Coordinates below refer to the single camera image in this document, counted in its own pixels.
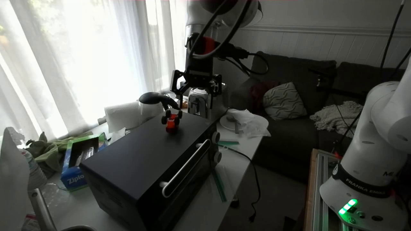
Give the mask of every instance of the wall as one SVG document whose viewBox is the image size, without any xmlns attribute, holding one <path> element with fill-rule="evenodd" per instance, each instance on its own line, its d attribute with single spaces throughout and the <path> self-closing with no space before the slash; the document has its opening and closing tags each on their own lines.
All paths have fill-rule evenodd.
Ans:
<svg viewBox="0 0 411 231">
<path fill-rule="evenodd" d="M 231 44 L 248 52 L 332 60 L 379 67 L 401 0 L 259 0 L 263 19 L 237 31 Z M 222 39 L 227 30 L 219 29 Z M 411 2 L 404 3 L 385 67 L 411 48 Z M 216 72 L 230 89 L 246 80 L 227 62 Z"/>
</svg>

